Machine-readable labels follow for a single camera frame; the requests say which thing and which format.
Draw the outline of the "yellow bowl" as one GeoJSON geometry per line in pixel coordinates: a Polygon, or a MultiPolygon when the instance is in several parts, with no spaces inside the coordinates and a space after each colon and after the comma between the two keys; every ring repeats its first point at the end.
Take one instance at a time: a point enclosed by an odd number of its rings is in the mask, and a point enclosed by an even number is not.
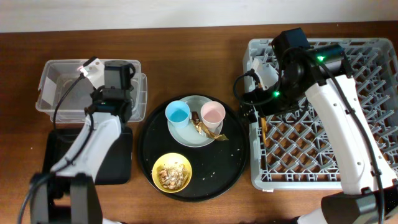
{"type": "Polygon", "coordinates": [[[192,174],[189,160],[174,152],[160,156],[152,168],[152,180],[155,186],[168,194],[182,191],[189,184],[192,174]]]}

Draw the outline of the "gold snack wrapper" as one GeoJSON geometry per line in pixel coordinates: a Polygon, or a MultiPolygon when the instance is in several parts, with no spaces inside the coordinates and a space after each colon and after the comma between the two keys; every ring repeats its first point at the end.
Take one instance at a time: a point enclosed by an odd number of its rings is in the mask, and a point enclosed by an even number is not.
{"type": "Polygon", "coordinates": [[[228,138],[224,134],[215,134],[202,121],[200,121],[199,115],[196,111],[191,112],[190,121],[200,135],[216,141],[228,141],[228,138]]]}

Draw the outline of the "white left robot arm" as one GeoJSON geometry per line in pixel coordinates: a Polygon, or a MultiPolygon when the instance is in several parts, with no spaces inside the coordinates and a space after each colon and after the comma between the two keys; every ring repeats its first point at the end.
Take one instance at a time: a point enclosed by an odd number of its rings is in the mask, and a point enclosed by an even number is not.
{"type": "Polygon", "coordinates": [[[102,62],[92,57],[80,68],[80,79],[93,85],[85,123],[65,155],[48,173],[36,174],[19,211],[22,223],[30,208],[31,223],[109,223],[103,217],[95,180],[108,151],[132,116],[135,66],[125,60],[102,62]]]}

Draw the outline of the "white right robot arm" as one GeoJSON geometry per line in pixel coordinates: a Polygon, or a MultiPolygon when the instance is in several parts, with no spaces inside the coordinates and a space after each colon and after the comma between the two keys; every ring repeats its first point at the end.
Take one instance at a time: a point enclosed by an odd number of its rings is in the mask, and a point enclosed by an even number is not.
{"type": "Polygon", "coordinates": [[[397,215],[397,57],[387,39],[249,42],[240,113],[257,189],[339,189],[295,223],[397,215]]]}

